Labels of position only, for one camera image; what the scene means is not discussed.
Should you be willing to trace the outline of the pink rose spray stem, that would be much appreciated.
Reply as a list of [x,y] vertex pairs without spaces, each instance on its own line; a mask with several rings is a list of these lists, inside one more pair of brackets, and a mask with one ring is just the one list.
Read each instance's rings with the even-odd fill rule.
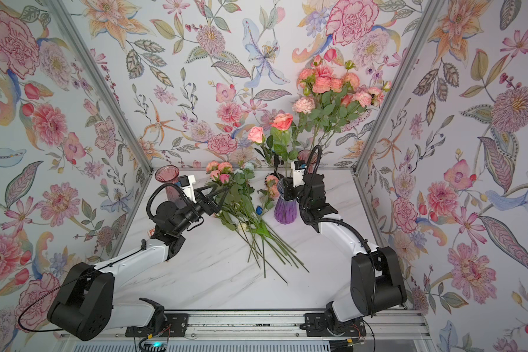
[[278,190],[279,179],[274,174],[269,174],[264,180],[264,188],[258,191],[261,207],[264,211],[270,211],[280,197]]

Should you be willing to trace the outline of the large pink rose stem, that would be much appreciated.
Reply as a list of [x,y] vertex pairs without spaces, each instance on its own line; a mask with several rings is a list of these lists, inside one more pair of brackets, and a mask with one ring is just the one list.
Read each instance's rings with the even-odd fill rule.
[[266,136],[262,127],[252,127],[249,130],[248,139],[257,145],[257,152],[265,159],[265,162],[277,173],[280,160],[273,150],[272,136]]

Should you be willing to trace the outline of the coral pink rose stem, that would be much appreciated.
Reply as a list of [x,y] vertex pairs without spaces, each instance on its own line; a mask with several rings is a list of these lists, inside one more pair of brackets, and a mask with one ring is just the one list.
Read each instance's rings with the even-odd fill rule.
[[298,128],[292,114],[278,114],[271,125],[272,151],[279,159],[285,177],[291,177],[292,162],[296,161]]

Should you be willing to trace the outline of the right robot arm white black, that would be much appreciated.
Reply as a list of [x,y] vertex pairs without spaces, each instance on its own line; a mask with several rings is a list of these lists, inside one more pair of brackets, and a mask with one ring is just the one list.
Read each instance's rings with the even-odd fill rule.
[[351,258],[349,292],[326,306],[327,329],[340,331],[365,316],[402,305],[407,300],[398,256],[389,246],[368,240],[326,201],[324,176],[301,172],[282,180],[283,194],[295,200],[307,226],[329,239]]

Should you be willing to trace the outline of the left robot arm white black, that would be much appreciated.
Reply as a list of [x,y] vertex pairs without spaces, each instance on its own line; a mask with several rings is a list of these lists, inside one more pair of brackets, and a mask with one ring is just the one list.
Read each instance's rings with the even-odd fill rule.
[[49,308],[48,322],[82,341],[107,329],[138,328],[149,335],[165,332],[170,323],[162,304],[147,298],[116,304],[114,295],[133,278],[174,258],[186,240],[183,233],[201,225],[204,215],[218,214],[228,192],[227,187],[218,186],[159,186],[146,205],[146,214],[155,224],[151,238],[98,265],[75,265]]

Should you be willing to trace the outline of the pale pink carnation stem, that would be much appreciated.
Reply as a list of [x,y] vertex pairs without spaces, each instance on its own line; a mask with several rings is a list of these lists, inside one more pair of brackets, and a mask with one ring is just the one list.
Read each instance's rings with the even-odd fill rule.
[[[294,150],[300,148],[300,146],[312,147],[315,144],[318,130],[315,127],[315,121],[310,117],[310,114],[315,109],[315,107],[315,98],[312,96],[304,96],[299,98],[299,100],[293,104],[293,111],[295,111],[299,116],[298,121],[293,119],[292,126],[290,127],[290,131],[292,133],[292,148]],[[305,139],[304,142],[301,143],[299,142],[298,138],[299,134],[303,133],[304,131],[311,133],[312,137],[310,141]]]

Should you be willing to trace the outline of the smoky pink glass vase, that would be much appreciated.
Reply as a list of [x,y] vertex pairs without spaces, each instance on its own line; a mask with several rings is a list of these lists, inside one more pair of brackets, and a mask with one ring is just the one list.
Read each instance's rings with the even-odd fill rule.
[[[184,187],[188,181],[186,175],[181,175],[179,168],[174,165],[167,165],[161,167],[155,172],[155,179],[159,183],[173,183],[177,186]],[[167,187],[165,189],[167,200],[174,202],[178,208],[184,208],[186,203],[181,198],[179,192],[173,187]]]

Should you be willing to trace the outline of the pink rose cluster stem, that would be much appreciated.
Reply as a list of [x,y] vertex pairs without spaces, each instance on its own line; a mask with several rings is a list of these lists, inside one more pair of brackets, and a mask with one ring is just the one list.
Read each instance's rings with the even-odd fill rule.
[[298,86],[302,96],[293,103],[293,111],[299,116],[297,132],[310,135],[311,147],[325,145],[345,119],[347,111],[342,105],[349,83],[335,74],[322,57],[316,57],[299,73]]

